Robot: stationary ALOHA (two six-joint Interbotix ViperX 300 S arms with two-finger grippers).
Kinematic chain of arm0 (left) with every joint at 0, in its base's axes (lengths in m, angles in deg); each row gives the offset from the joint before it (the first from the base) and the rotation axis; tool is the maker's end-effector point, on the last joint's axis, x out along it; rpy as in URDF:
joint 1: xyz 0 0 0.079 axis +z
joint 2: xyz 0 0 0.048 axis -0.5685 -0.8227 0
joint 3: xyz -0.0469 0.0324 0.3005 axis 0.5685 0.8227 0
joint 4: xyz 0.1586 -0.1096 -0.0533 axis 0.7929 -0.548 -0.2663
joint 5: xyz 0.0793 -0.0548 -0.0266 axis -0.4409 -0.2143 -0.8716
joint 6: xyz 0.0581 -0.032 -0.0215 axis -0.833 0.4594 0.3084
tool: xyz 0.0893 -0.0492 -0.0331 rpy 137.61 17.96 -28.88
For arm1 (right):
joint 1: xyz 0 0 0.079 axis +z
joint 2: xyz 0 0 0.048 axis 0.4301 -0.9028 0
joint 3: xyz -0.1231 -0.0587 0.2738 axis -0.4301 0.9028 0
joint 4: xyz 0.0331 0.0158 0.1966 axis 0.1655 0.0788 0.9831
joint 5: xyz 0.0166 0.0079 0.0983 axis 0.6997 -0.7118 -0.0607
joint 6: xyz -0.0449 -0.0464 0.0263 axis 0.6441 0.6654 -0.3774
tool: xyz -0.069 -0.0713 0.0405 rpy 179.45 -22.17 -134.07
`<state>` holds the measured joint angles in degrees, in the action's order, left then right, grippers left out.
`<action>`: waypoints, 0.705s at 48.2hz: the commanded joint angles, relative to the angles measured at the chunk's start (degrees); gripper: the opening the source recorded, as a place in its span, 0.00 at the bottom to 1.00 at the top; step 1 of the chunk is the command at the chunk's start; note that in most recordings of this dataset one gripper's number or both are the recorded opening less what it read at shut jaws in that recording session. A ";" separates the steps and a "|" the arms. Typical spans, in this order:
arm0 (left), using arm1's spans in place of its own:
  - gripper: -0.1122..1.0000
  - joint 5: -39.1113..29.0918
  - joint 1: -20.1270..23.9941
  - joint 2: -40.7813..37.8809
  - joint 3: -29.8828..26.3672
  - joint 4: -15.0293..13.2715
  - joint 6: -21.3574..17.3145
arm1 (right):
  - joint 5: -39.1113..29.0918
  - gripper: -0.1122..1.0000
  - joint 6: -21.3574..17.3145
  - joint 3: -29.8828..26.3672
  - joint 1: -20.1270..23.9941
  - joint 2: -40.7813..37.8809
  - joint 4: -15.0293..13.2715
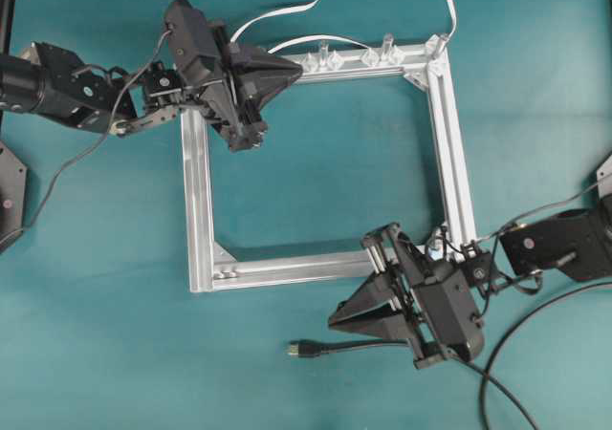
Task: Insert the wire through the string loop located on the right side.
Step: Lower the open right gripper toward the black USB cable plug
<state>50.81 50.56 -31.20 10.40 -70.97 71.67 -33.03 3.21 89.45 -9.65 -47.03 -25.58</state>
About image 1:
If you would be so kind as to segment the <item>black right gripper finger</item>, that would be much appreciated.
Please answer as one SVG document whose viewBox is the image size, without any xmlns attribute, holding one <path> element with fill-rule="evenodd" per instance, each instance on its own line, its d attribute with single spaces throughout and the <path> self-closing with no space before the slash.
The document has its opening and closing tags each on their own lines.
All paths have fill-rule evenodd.
<svg viewBox="0 0 612 430">
<path fill-rule="evenodd" d="M 392 276 L 389 273 L 372 273 L 347 300 L 339 303 L 332 316 L 354 317 L 383 306 L 393 311 L 400 308 Z"/>
<path fill-rule="evenodd" d="M 409 339 L 412 328 L 401 312 L 376 310 L 354 315 L 345 319 L 330 317 L 328 327 L 331 330 L 367 335 L 386 340 Z"/>
</svg>

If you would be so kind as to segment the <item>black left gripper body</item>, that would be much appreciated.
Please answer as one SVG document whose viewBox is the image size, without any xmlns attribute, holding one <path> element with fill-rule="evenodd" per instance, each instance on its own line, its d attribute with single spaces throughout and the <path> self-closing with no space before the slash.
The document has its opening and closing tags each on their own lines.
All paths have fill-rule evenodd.
<svg viewBox="0 0 612 430">
<path fill-rule="evenodd" d="M 258 148 L 267 124 L 253 122 L 239 104 L 227 47 L 229 38 L 221 20 L 209 20 L 188 0 L 173 0 L 164 13 L 164 26 L 174 65 L 183 82 L 184 104 L 226 141 L 232 152 Z"/>
</svg>

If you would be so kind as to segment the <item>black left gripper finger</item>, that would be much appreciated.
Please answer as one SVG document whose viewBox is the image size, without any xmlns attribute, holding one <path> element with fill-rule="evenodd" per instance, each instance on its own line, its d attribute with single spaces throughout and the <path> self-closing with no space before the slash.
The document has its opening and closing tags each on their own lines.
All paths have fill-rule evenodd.
<svg viewBox="0 0 612 430">
<path fill-rule="evenodd" d="M 288 89 L 298 76 L 246 76 L 239 88 L 239 104 L 247 119 L 261 119 L 260 111 L 273 98 Z"/>
<path fill-rule="evenodd" d="M 281 73 L 290 82 L 295 82 L 303 75 L 300 64 L 249 44 L 230 44 L 230 65 L 239 75 Z"/>
</svg>

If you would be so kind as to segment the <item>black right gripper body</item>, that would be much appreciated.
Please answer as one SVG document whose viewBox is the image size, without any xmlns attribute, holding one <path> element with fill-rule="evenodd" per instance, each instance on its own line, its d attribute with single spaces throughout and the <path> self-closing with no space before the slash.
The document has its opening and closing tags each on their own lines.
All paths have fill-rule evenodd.
<svg viewBox="0 0 612 430">
<path fill-rule="evenodd" d="M 457 264 L 428 257 L 396 223 L 366 233 L 361 244 L 373 259 L 365 283 L 372 305 L 364 314 L 378 324 L 373 335 L 405 340 L 418 369 L 481 354 L 482 316 Z"/>
</svg>

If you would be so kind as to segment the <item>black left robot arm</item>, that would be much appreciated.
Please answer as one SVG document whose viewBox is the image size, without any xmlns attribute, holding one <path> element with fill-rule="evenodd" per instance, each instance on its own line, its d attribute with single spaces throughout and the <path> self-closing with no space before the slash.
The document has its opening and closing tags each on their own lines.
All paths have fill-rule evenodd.
<svg viewBox="0 0 612 430">
<path fill-rule="evenodd" d="M 127 137 L 176 118 L 200 114 L 232 152 L 261 144 L 264 106 L 303 75 L 298 63 L 229 40 L 188 0 L 174 0 L 163 32 L 174 65 L 154 61 L 141 75 L 102 69 L 77 54 L 34 42 L 19 56 L 1 56 L 1 109 L 34 114 L 63 126 Z"/>
</svg>

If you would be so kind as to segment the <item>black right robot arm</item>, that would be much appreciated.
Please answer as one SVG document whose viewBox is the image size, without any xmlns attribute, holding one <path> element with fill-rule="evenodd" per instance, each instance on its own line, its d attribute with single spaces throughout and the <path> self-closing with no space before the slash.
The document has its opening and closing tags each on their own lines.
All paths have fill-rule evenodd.
<svg viewBox="0 0 612 430">
<path fill-rule="evenodd" d="M 463 247 L 462 260 L 433 259 L 392 223 L 361 240 L 373 271 L 328 319 L 330 329 L 403 340 L 416 368 L 456 356 L 469 362 L 484 348 L 483 313 L 471 291 L 481 296 L 500 286 L 492 254 L 477 245 Z M 611 274 L 611 215 L 605 208 L 568 210 L 526 226 L 512 226 L 501 245 L 518 277 L 558 269 L 576 282 Z"/>
</svg>

